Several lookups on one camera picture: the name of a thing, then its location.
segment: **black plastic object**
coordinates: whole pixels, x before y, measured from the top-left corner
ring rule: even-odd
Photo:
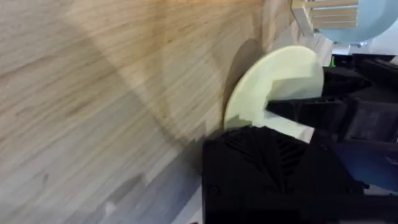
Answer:
[[[383,60],[363,60],[358,71],[375,85],[398,92],[398,66]]]
[[[324,67],[323,97],[338,97],[372,86],[356,72],[344,68]]]
[[[355,115],[358,101],[348,97],[305,100],[270,100],[267,111],[343,138]]]
[[[309,145],[269,128],[245,127],[203,145],[206,224],[323,223],[358,218],[363,210],[341,209],[336,200],[342,198],[349,204],[363,197],[363,184],[317,138]],[[363,206],[373,209],[367,203]],[[366,216],[380,218],[378,211]]]
[[[338,69],[338,72],[333,72],[334,70],[328,69],[325,70],[325,74],[328,74],[325,77],[329,78],[325,78],[323,91],[332,96],[304,100],[270,100],[266,110],[311,126],[324,132],[326,136],[336,137],[335,140],[339,142],[357,141],[358,144],[373,144],[381,149],[398,151],[398,94],[396,90],[391,90],[394,82],[398,85],[398,70],[384,62],[378,62],[379,66],[375,66],[365,60],[363,64],[369,65],[368,70],[374,68],[382,71],[387,70],[387,67],[391,70],[384,75],[368,73],[367,81],[352,71]],[[341,95],[338,91],[339,84],[342,87],[341,93],[349,94]]]

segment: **wood grain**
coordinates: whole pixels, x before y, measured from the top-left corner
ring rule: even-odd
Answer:
[[[288,0],[1,1],[1,223],[172,222],[228,93],[292,21]]]

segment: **black 3d-printed part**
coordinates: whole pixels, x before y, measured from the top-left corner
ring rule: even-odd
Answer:
[[[291,207],[289,200],[273,205],[272,198],[362,195],[362,186],[324,145],[269,128],[235,129],[203,146],[206,224],[307,223],[313,208]]]

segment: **light blue object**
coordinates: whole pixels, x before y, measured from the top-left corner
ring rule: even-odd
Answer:
[[[334,42],[353,44],[382,34],[397,19],[398,0],[359,0],[357,27],[320,29],[320,32]]]

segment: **plywood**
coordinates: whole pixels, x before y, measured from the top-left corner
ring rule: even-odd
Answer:
[[[292,21],[288,0],[1,1],[1,223],[171,223]]]

